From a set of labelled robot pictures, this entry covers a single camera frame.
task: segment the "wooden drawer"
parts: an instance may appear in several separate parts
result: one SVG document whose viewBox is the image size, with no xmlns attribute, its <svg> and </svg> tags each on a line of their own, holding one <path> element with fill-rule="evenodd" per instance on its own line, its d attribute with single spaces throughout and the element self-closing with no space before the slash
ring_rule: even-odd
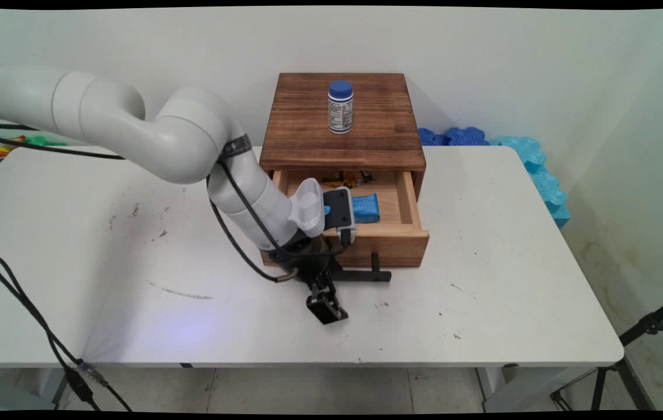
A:
<svg viewBox="0 0 663 420">
<path fill-rule="evenodd" d="M 379 253 L 381 267 L 419 267 L 430 234 L 420 224 L 420 212 L 409 171 L 369 171 L 376 181 L 350 191 L 353 197 L 376 193 L 379 203 L 378 223 L 358 223 L 355 241 L 337 261 L 343 267 L 371 266 L 371 253 Z M 303 179 L 315 177 L 321 182 L 329 171 L 276 170 L 273 182 L 291 196 Z M 334 188 L 321 184 L 324 192 Z M 334 247 L 339 246 L 335 229 L 323 232 Z M 261 253 L 264 265 L 274 265 L 267 253 Z"/>
</svg>

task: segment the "blue foam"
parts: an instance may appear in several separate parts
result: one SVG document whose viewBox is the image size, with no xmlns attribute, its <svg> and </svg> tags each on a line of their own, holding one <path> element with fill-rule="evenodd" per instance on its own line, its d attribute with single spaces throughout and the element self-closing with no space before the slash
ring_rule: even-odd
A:
<svg viewBox="0 0 663 420">
<path fill-rule="evenodd" d="M 521 158 L 521 162 L 529 172 L 529 176 L 539 191 L 542 201 L 547 205 L 547 210 L 552 215 L 555 224 L 558 228 L 563 227 L 570 220 L 570 213 L 567 212 L 566 207 L 567 194 L 560 191 L 560 181 L 547 171 L 547 167 L 545 167 L 547 155 L 539 151 L 539 141 L 529 136 L 521 138 L 506 136 L 491 144 L 496 143 L 500 146 L 508 146 L 518 153 L 518 157 Z"/>
<path fill-rule="evenodd" d="M 542 200 L 547 205 L 547 210 L 550 213 L 559 210 L 567 200 L 567 194 L 560 191 L 559 179 L 551 176 L 544 165 L 541 165 L 536 172 L 529 175 L 532 181 L 534 181 L 534 186 L 539 191 L 539 195 L 542 196 Z"/>
<path fill-rule="evenodd" d="M 447 146 L 448 139 L 444 135 L 436 135 L 427 128 L 419 128 L 417 132 L 420 133 L 420 143 L 422 146 Z"/>
<path fill-rule="evenodd" d="M 536 172 L 547 160 L 547 155 L 539 151 L 539 141 L 529 136 L 522 136 L 522 138 L 506 136 L 500 141 L 500 145 L 508 146 L 518 152 L 518 157 L 521 158 L 521 162 L 524 163 L 524 167 L 529 173 Z"/>
<path fill-rule="evenodd" d="M 558 208 L 558 210 L 552 212 L 551 214 L 558 228 L 563 227 L 564 224 L 566 224 L 567 221 L 570 220 L 570 213 L 567 212 L 567 208 L 564 206 L 564 204 L 561 205 L 561 207 Z"/>
<path fill-rule="evenodd" d="M 446 130 L 446 138 L 451 146 L 489 146 L 484 140 L 484 131 L 475 127 L 461 129 L 451 127 Z"/>
</svg>

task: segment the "cable connector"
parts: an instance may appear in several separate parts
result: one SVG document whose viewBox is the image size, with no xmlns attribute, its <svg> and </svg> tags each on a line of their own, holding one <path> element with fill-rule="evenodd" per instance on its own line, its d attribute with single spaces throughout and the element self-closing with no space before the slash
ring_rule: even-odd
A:
<svg viewBox="0 0 663 420">
<path fill-rule="evenodd" d="M 104 388 L 108 386 L 108 382 L 104 379 L 103 375 L 100 374 L 100 372 L 98 372 L 94 367 L 88 365 L 86 362 L 81 362 L 81 364 L 78 365 L 78 369 L 80 369 L 80 372 L 83 372 L 86 377 L 98 385 L 103 386 Z"/>
<path fill-rule="evenodd" d="M 80 398 L 80 401 L 91 404 L 93 402 L 93 391 L 90 389 L 83 377 L 78 374 L 77 370 L 69 366 L 64 367 L 64 376 L 67 378 L 69 387 L 72 388 L 73 393 Z"/>
</svg>

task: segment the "black cable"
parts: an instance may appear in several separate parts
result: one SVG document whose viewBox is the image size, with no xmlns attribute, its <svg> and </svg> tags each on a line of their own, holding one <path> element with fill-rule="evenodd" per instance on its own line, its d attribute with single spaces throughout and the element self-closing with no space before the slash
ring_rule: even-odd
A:
<svg viewBox="0 0 663 420">
<path fill-rule="evenodd" d="M 62 369 L 64 369 L 65 373 L 65 378 L 67 378 L 67 383 L 70 385 L 70 388 L 72 388 L 72 391 L 77 394 L 78 398 L 80 398 L 81 401 L 86 402 L 90 404 L 91 407 L 93 407 L 94 410 L 100 411 L 100 408 L 96 405 L 96 402 L 94 402 L 92 398 L 92 390 L 88 386 L 88 384 L 85 382 L 83 377 L 77 372 L 77 370 L 73 370 L 71 367 L 67 365 L 67 363 L 64 362 L 64 359 L 62 359 L 62 356 L 59 354 L 59 350 L 57 350 L 56 344 L 59 344 L 60 348 L 64 351 L 64 353 L 72 359 L 73 362 L 77 365 L 84 364 L 83 359 L 78 359 L 70 353 L 70 351 L 67 350 L 67 348 L 62 344 L 62 342 L 59 340 L 59 338 L 54 335 L 53 332 L 51 332 L 51 328 L 48 326 L 46 323 L 46 320 L 44 317 L 41 315 L 40 311 L 38 311 L 38 308 L 33 304 L 33 302 L 30 301 L 30 299 L 25 295 L 25 292 L 23 291 L 22 287 L 20 286 L 20 283 L 16 279 L 14 273 L 12 273 L 11 268 L 7 263 L 0 257 L 0 264 L 2 265 L 2 268 L 5 269 L 7 272 L 7 275 L 9 278 L 12 280 L 12 283 L 15 285 L 16 289 L 12 287 L 12 285 L 9 284 L 5 276 L 0 273 L 0 282 L 9 290 L 9 292 L 12 294 L 12 296 L 15 296 L 15 298 L 20 301 L 20 303 L 24 306 L 27 311 L 33 316 L 36 321 L 38 321 L 39 325 L 44 329 L 46 332 L 46 337 L 48 338 L 49 341 L 49 346 L 51 346 L 51 351 L 54 353 L 54 356 L 57 358 L 57 361 L 59 361 L 59 364 L 62 366 Z M 94 375 L 94 378 L 92 378 L 94 381 L 99 382 L 99 380 L 103 380 L 102 375 L 97 372 L 97 370 L 92 369 L 91 366 L 84 364 L 87 369 L 91 370 L 92 375 Z M 116 393 L 116 391 L 113 389 L 111 385 L 108 384 L 108 382 L 105 382 L 105 388 L 108 389 L 113 396 L 118 399 L 118 401 L 121 403 L 121 405 L 124 406 L 124 408 L 127 411 L 132 411 L 131 408 L 129 408 L 129 405 L 124 402 L 124 400 L 121 398 L 121 396 Z"/>
<path fill-rule="evenodd" d="M 81 152 L 79 150 L 67 150 L 67 149 L 58 149 L 56 147 L 48 146 L 38 146 L 36 144 L 22 143 L 20 141 L 7 140 L 0 137 L 0 143 L 9 144 L 11 146 L 17 147 L 27 147 L 28 149 L 35 149 L 36 151 L 45 151 L 45 152 L 54 152 L 54 153 L 64 153 L 65 155 L 78 155 L 78 156 L 88 156 L 92 158 L 102 158 L 102 159 L 115 159 L 115 160 L 126 160 L 124 157 L 119 155 L 108 155 L 105 153 L 93 153 L 93 152 Z"/>
<path fill-rule="evenodd" d="M 207 187 L 209 188 L 209 186 L 210 186 L 209 176 L 205 180 L 206 180 L 206 183 L 207 183 Z M 273 276 L 270 276 L 267 273 L 264 273 L 264 271 L 262 271 L 259 267 L 257 267 L 254 264 L 254 261 L 250 260 L 249 256 L 246 255 L 246 253 L 243 252 L 240 245 L 238 245 L 238 242 L 236 242 L 235 238 L 233 237 L 233 234 L 231 234 L 231 231 L 229 231 L 228 227 L 225 226 L 225 221 L 222 220 L 222 216 L 220 215 L 220 211 L 217 210 L 217 206 L 215 205 L 214 202 L 212 202 L 211 199 L 210 199 L 210 205 L 212 206 L 212 211 L 215 213 L 215 218 L 217 218 L 217 223 L 219 223 L 220 227 L 222 227 L 222 231 L 225 232 L 225 236 L 228 237 L 228 241 L 230 241 L 231 244 L 233 244 L 233 248 L 235 248 L 235 250 L 238 251 L 238 254 L 241 256 L 241 258 L 243 258 L 243 260 L 246 261 L 246 263 L 251 268 L 253 268 L 254 271 L 256 271 L 256 274 L 259 274 L 260 276 L 264 277 L 265 279 L 270 280 L 272 282 L 275 282 L 276 284 L 278 282 L 283 282 L 284 280 L 291 279 L 292 277 L 294 277 L 294 276 L 287 276 L 287 275 L 279 276 L 279 277 L 273 277 Z"/>
<path fill-rule="evenodd" d="M 118 393 L 116 393 L 116 391 L 113 390 L 111 385 L 106 385 L 106 389 L 108 389 L 111 392 L 111 394 L 113 394 L 113 396 L 115 396 L 116 399 L 118 399 L 118 401 L 121 403 L 121 405 L 123 405 L 124 408 L 127 409 L 127 411 L 132 410 L 131 408 L 129 408 L 129 405 L 126 402 L 124 402 L 124 399 L 121 398 L 121 396 Z"/>
<path fill-rule="evenodd" d="M 16 279 L 14 273 L 12 273 L 12 270 L 9 268 L 7 263 L 1 257 L 0 257 L 0 265 L 2 265 L 2 268 L 4 268 L 4 271 L 6 271 L 7 275 L 12 280 L 12 284 L 14 284 L 14 286 L 17 290 L 17 295 L 15 293 L 13 293 L 13 295 L 23 304 L 23 306 L 25 306 L 25 309 L 27 309 L 30 312 L 30 314 L 32 314 L 32 316 L 35 317 L 36 321 L 38 321 L 39 324 L 41 324 L 41 328 L 43 328 L 46 331 L 46 334 L 49 335 L 51 337 L 51 339 L 55 343 L 57 343 L 57 345 L 59 345 L 59 347 L 62 349 L 64 354 L 67 357 L 69 357 L 69 359 L 71 361 L 75 362 L 76 365 L 80 365 L 82 360 L 72 356 L 72 353 L 69 350 L 67 350 L 67 347 L 62 344 L 62 341 L 60 341 L 59 338 L 57 338 L 57 336 L 54 335 L 53 332 L 51 332 L 51 328 L 49 328 L 48 323 L 46 322 L 46 319 L 44 319 L 44 317 L 41 316 L 41 313 L 38 310 L 38 308 L 36 308 L 36 305 L 33 305 L 33 303 L 30 301 L 30 299 L 27 297 L 27 295 L 25 295 L 25 292 L 23 291 L 23 288 L 20 286 L 20 283 Z M 11 290 L 11 292 L 14 292 L 14 290 L 12 290 L 12 288 L 9 287 L 9 285 L 6 285 L 6 287 L 9 290 Z"/>
<path fill-rule="evenodd" d="M 241 202 L 243 205 L 245 205 L 246 209 L 249 210 L 249 213 L 251 213 L 252 218 L 254 218 L 254 221 L 256 222 L 257 225 L 259 225 L 259 228 L 261 229 L 262 232 L 264 232 L 265 236 L 267 236 L 267 239 L 270 240 L 270 244 L 272 244 L 273 247 L 275 247 L 275 251 L 277 253 L 281 253 L 282 255 L 288 257 L 288 258 L 297 258 L 297 257 L 304 257 L 304 256 L 337 256 L 340 253 L 343 253 L 345 250 L 347 250 L 347 245 L 342 244 L 340 249 L 336 251 L 330 251 L 330 252 L 321 252 L 321 253 L 292 253 L 286 250 L 283 250 L 282 247 L 277 244 L 277 241 L 272 237 L 272 234 L 270 234 L 270 231 L 267 230 L 267 227 L 264 225 L 264 223 L 261 221 L 257 213 L 254 211 L 254 208 L 251 207 L 249 204 L 249 200 L 246 199 L 246 196 L 243 195 L 243 191 L 238 188 L 238 184 L 236 184 L 235 179 L 233 179 L 233 175 L 231 175 L 231 171 L 228 170 L 228 165 L 225 164 L 222 160 L 217 160 L 217 164 L 222 167 L 222 170 L 225 171 L 225 175 L 228 176 L 228 181 L 230 181 L 231 185 L 233 186 L 233 189 L 236 191 L 236 194 L 238 194 L 238 197 L 240 198 Z"/>
<path fill-rule="evenodd" d="M 22 124 L 4 124 L 4 123 L 0 123 L 0 130 L 28 130 L 28 131 L 39 131 L 38 128 L 28 127 L 27 125 L 22 125 Z"/>
</svg>

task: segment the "floor tile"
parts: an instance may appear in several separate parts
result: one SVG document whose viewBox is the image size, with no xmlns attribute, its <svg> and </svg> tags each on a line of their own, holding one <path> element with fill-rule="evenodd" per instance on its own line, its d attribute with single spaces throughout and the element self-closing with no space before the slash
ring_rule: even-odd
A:
<svg viewBox="0 0 663 420">
<path fill-rule="evenodd" d="M 108 383 L 134 411 L 207 412 L 210 385 L 215 369 L 134 369 L 133 367 L 100 367 Z M 93 398 L 104 411 L 123 411 L 124 407 L 111 393 L 90 383 Z M 92 410 L 74 393 L 67 393 L 60 409 Z"/>
<path fill-rule="evenodd" d="M 209 412 L 409 414 L 406 369 L 217 369 Z"/>
<path fill-rule="evenodd" d="M 416 414 L 483 412 L 476 369 L 409 369 L 409 385 Z"/>
<path fill-rule="evenodd" d="M 573 410 L 584 411 L 591 409 L 591 401 L 594 397 L 594 388 L 596 385 L 596 373 L 590 374 L 587 377 L 579 380 L 578 382 L 570 385 L 569 387 L 563 389 L 560 394 L 566 399 L 567 404 Z M 609 390 L 604 387 L 604 391 L 601 394 L 601 406 L 602 410 L 616 410 L 617 405 L 612 399 Z"/>
</svg>

